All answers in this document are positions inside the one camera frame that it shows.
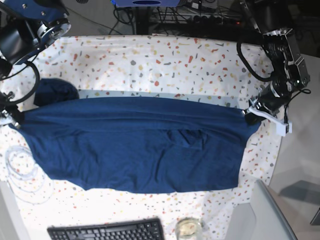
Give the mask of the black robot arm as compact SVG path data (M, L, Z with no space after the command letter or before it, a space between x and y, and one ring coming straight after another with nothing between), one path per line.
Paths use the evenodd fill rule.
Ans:
M293 20L285 0L241 0L241 8L255 29L243 35L236 43L239 58L253 77L268 83L257 96L249 100L243 115L249 125L275 117L285 110L299 94L310 94L307 89L310 75L300 53L293 28ZM242 52L242 44L255 40L271 61L273 72L269 77L258 75Z
M40 84L40 73L33 63L40 52L71 28L69 12L61 0L3 0L0 12L9 20L0 29L0 79L12 78L14 65L24 64L35 75L30 92L20 99L14 93L0 94L0 124L19 128L24 115L18 105L29 99Z

